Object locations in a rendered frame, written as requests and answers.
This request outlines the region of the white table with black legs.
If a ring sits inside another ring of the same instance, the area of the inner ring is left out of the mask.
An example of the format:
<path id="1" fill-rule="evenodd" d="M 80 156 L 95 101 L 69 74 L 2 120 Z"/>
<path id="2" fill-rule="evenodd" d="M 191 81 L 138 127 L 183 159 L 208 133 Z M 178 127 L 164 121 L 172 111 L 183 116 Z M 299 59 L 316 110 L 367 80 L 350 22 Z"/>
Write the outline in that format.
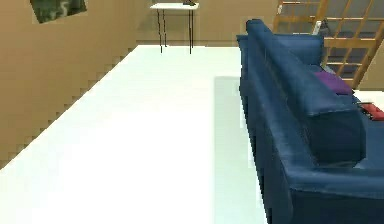
<path id="1" fill-rule="evenodd" d="M 189 53 L 192 53 L 194 48 L 194 12 L 199 8 L 199 3 L 194 6 L 183 5 L 183 3 L 155 3 L 150 6 L 151 10 L 156 11 L 157 16 L 157 28 L 159 37 L 160 52 L 163 52 L 163 48 L 167 46 L 167 34 L 166 34 L 166 10 L 179 10 L 188 12 L 188 38 L 189 38 Z"/>

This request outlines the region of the blue sofa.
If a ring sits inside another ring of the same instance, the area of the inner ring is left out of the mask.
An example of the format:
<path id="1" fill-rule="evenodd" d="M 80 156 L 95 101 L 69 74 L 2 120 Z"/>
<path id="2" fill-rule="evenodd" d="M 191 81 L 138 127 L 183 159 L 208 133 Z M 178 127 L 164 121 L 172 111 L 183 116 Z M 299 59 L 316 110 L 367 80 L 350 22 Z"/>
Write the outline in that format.
<path id="1" fill-rule="evenodd" d="M 251 19 L 237 40 L 267 224 L 384 224 L 384 121 L 316 77 L 321 37 Z"/>

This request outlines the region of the purple cushion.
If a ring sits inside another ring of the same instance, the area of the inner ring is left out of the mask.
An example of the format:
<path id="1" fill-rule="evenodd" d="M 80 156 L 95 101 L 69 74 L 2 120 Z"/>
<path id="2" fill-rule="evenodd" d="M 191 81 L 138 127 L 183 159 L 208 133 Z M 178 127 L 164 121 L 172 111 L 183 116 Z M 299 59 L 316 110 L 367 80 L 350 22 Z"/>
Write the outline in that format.
<path id="1" fill-rule="evenodd" d="M 329 89 L 339 95 L 352 95 L 353 90 L 340 77 L 326 72 L 316 72 L 316 77 L 325 84 Z"/>

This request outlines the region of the wooden shelf unit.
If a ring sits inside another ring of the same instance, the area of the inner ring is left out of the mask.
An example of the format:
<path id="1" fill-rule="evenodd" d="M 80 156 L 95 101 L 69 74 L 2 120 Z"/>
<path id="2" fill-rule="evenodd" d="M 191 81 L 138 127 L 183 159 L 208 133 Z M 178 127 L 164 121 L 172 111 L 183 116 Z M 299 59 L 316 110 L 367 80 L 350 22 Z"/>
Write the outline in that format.
<path id="1" fill-rule="evenodd" d="M 359 86 L 384 40 L 384 0 L 277 0 L 273 30 L 312 34 L 321 20 L 321 65 Z"/>

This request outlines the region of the dark green framed picture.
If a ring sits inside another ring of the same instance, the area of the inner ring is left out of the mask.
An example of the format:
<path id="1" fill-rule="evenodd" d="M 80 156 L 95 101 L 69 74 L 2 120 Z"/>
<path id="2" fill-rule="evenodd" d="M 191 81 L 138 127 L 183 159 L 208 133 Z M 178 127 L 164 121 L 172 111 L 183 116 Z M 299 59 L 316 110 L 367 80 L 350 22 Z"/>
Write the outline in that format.
<path id="1" fill-rule="evenodd" d="M 30 0 L 39 23 L 72 16 L 87 10 L 85 0 Z"/>

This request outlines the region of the red flat object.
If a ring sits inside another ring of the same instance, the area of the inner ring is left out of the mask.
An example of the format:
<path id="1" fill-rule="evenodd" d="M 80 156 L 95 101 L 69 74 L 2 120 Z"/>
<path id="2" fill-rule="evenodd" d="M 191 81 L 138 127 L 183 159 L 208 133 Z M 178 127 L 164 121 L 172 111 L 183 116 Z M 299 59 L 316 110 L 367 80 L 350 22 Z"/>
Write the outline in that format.
<path id="1" fill-rule="evenodd" d="M 384 121 L 384 111 L 372 103 L 363 103 L 360 105 L 363 113 L 373 121 Z"/>

